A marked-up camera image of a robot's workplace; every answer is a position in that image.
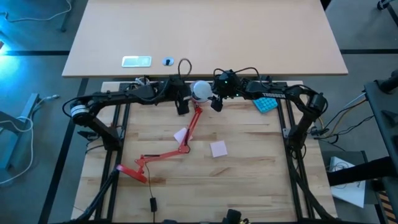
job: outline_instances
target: black connector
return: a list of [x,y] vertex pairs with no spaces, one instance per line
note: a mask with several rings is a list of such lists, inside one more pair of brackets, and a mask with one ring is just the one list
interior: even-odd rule
[[156,198],[155,197],[150,198],[149,202],[150,202],[150,211],[156,212],[157,211]]

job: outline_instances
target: black metal frame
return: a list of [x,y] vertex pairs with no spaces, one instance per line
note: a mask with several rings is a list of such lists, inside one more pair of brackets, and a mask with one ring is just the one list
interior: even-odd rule
[[[279,121],[280,121],[280,128],[281,131],[283,132],[283,129],[286,128],[286,123],[285,123],[285,116],[284,112],[282,109],[282,102],[281,100],[277,99],[278,102],[278,114],[279,114]],[[290,126],[293,126],[295,124],[294,120],[294,114],[292,111],[292,106],[290,104],[290,101],[286,100],[286,108],[287,108],[287,114],[289,118],[289,123]],[[124,137],[126,135],[125,130],[127,130],[127,121],[129,118],[129,109],[130,109],[130,104],[125,105],[125,110],[124,110],[124,116],[123,116],[123,121],[122,121],[122,129],[123,129],[123,136],[121,137],[121,147],[118,147],[117,150],[117,155],[115,159],[115,165],[119,164],[121,162],[122,154],[123,154],[123,144],[124,144]],[[115,113],[114,113],[114,118],[113,118],[113,126],[116,127],[118,120],[119,120],[119,114],[120,114],[121,106],[116,106],[115,107]],[[293,196],[293,202],[295,205],[295,212],[297,216],[297,221],[296,222],[289,222],[289,223],[346,223],[346,224],[355,224],[355,222],[344,222],[340,220],[321,220],[321,219],[316,219],[315,214],[313,211],[313,205],[311,204],[310,200],[308,197],[305,197],[305,204],[307,207],[308,211],[308,218],[303,217],[302,213],[302,207],[300,203],[300,197],[299,197],[299,188],[297,187],[298,180],[296,176],[296,171],[294,168],[294,163],[293,163],[293,157],[291,155],[291,150],[287,148],[287,143],[286,143],[286,138],[283,137],[284,139],[284,146],[285,146],[285,153],[286,153],[286,159],[287,159],[287,165],[288,165],[288,170],[289,170],[289,177],[290,177],[290,184],[291,184],[291,189],[292,189],[292,196]],[[101,187],[104,186],[106,183],[106,180],[109,178],[109,173],[110,173],[110,167],[111,167],[111,158],[112,158],[112,150],[108,150],[106,153],[106,158],[104,162],[104,169],[103,169],[103,175],[101,178]],[[300,178],[303,180],[304,184],[308,186],[308,181],[307,181],[307,175],[305,173],[305,166],[303,163],[303,157],[301,151],[296,152],[296,160],[297,160],[297,169],[298,173],[300,174]],[[96,206],[96,213],[94,216],[94,220],[71,220],[68,223],[108,223],[108,224],[116,224],[112,222],[113,219],[113,212],[114,212],[114,205],[116,203],[116,192],[117,192],[117,187],[118,187],[118,178],[119,178],[119,173],[116,173],[116,176],[113,178],[112,184],[111,184],[111,195],[109,198],[109,204],[108,204],[108,211],[106,214],[106,218],[102,218],[102,212],[103,212],[103,197],[99,197],[99,203]],[[49,195],[47,195],[46,198],[46,203],[44,205],[44,209],[42,211],[42,214],[40,216],[39,224],[47,224],[48,218],[49,218],[49,211],[48,209],[51,209],[52,203],[48,206],[47,205],[47,200],[49,199]]]

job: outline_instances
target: wooden tabletop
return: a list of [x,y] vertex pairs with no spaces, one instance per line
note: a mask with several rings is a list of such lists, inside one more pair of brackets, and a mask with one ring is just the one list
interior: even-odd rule
[[[152,65],[122,68],[124,56],[151,56]],[[165,57],[175,63],[164,66]],[[264,75],[348,73],[319,0],[89,0],[62,75],[170,75],[181,58],[201,76],[245,67]]]
[[[102,91],[118,91],[119,84],[104,82]],[[221,222],[229,208],[241,211],[251,222],[296,221],[277,110],[260,114],[252,101],[242,98],[225,100],[220,113],[209,103],[202,109],[189,142],[190,153],[148,163],[152,192],[157,198],[157,222]],[[298,121],[301,112],[295,106],[293,109]],[[113,112],[114,107],[109,106],[98,117],[110,125]],[[192,116],[193,110],[178,116],[174,102],[158,106],[132,104],[122,164],[137,169],[134,160],[141,154],[175,150],[178,143],[173,135],[186,127]],[[210,143],[221,140],[226,143],[228,155],[212,158]],[[336,216],[318,142],[307,139],[305,143],[304,163],[310,190]],[[89,147],[101,144],[99,140]],[[105,155],[103,147],[86,155],[72,218],[78,217],[98,192]],[[301,190],[299,193],[306,216]],[[148,184],[121,174],[113,221],[152,222],[149,198]]]

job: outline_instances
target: gray floor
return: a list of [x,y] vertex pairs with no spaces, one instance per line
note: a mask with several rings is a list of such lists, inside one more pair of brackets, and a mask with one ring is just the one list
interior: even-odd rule
[[[398,48],[398,28],[387,11],[376,10],[376,3],[376,0],[334,0],[331,3],[326,14],[341,49]],[[76,1],[66,33],[58,30],[62,17],[49,22],[13,24],[0,19],[0,39],[6,42],[8,50],[69,50],[85,4],[86,0]],[[398,9],[398,1],[392,5]],[[5,0],[0,5],[0,12],[9,11],[10,18],[26,15],[47,17],[66,7],[66,3],[54,0]],[[42,96],[61,95],[61,99],[44,104],[35,115],[32,169],[12,184],[0,187],[0,223],[37,223],[68,124],[60,108],[64,101],[76,96],[81,81],[61,77],[66,59],[64,56],[0,56],[1,110],[18,116],[33,92]],[[358,96],[364,83],[387,78],[398,68],[398,55],[344,55],[344,60],[349,71],[346,77],[295,78],[325,93],[330,103],[330,109],[323,116],[325,121]],[[86,92],[99,90],[105,80],[91,79]],[[339,86],[340,91],[336,91],[336,86]],[[341,129],[369,115],[370,107],[362,105],[348,115]],[[0,145],[4,145],[6,137],[4,133],[0,136]],[[14,161],[15,170],[22,170],[29,163],[29,141],[26,135],[20,143],[17,154],[25,159]],[[85,143],[84,139],[74,135],[50,217],[51,223],[63,222],[70,217],[83,165]],[[341,137],[338,145],[348,151],[364,150],[370,160],[387,154],[374,120]],[[322,142],[321,147],[322,150],[337,150]],[[371,207],[360,209],[339,200],[335,202],[339,217],[343,220],[378,223]]]

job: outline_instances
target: wooden table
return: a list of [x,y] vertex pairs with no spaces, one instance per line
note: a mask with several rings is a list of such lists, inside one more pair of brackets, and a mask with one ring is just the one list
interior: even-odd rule
[[[151,56],[152,66],[122,68],[132,55]],[[165,57],[176,62],[164,66]],[[62,75],[170,75],[181,58],[201,76],[245,67],[265,75],[348,73],[319,0],[89,0]]]
[[[118,91],[119,84],[104,82],[102,91]],[[225,100],[220,113],[211,109],[209,103],[202,108],[189,143],[191,152],[148,163],[152,192],[158,203],[157,222],[220,222],[229,208],[241,211],[252,222],[295,221],[277,110],[260,114],[252,101],[242,98]],[[293,109],[298,121],[301,112],[295,106]],[[113,112],[114,107],[109,106],[98,117],[110,124]],[[158,106],[132,104],[122,164],[135,169],[134,160],[141,154],[176,149],[178,143],[173,135],[189,124],[192,114],[193,110],[178,116],[174,102]],[[228,155],[212,158],[209,144],[221,140],[226,143]],[[336,216],[318,142],[307,139],[305,143],[304,162],[310,189],[324,208]],[[100,144],[96,141],[89,147]],[[105,154],[101,147],[86,155],[72,218],[79,216],[98,192]],[[307,215],[303,195],[300,196]],[[152,222],[149,198],[148,184],[121,174],[113,221]]]

